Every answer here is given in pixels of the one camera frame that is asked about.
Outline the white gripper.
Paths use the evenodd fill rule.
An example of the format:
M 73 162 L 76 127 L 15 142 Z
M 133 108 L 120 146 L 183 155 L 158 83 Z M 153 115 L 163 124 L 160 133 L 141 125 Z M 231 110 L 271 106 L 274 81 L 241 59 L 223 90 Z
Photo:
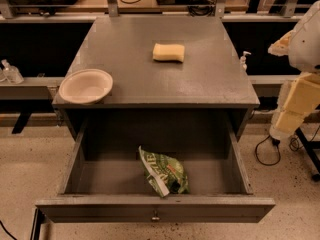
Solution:
M 284 34 L 268 48 L 268 53 L 275 56 L 289 56 L 290 42 L 294 31 Z M 320 105 L 320 75 L 301 73 L 295 80 L 286 81 L 277 101 L 269 134 L 282 140 L 292 136 L 308 117 Z

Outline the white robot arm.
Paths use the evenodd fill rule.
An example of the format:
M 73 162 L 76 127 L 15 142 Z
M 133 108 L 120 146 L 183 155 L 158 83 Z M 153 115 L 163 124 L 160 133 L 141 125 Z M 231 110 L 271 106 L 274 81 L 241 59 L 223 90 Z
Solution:
M 320 105 L 320 1 L 309 8 L 291 31 L 271 44 L 268 52 L 287 56 L 289 64 L 301 72 L 280 89 L 269 134 L 281 140 L 292 136 Z

